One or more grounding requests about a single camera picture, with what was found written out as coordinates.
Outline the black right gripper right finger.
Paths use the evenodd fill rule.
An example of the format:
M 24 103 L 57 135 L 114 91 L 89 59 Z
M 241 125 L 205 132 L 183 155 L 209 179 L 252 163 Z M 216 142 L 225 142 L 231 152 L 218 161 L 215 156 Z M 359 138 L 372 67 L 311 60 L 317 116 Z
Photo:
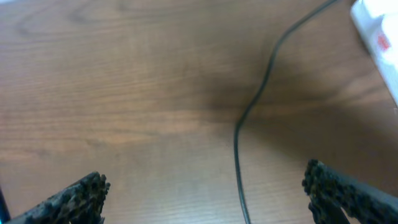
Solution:
M 397 197 L 311 159 L 302 181 L 314 223 L 397 224 Z

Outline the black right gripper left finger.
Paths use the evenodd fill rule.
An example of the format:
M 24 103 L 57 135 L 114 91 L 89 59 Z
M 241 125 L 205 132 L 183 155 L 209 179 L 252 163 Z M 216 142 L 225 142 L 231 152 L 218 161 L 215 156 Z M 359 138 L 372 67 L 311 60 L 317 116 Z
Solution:
M 110 186 L 104 174 L 92 172 L 8 224 L 103 224 L 101 213 Z

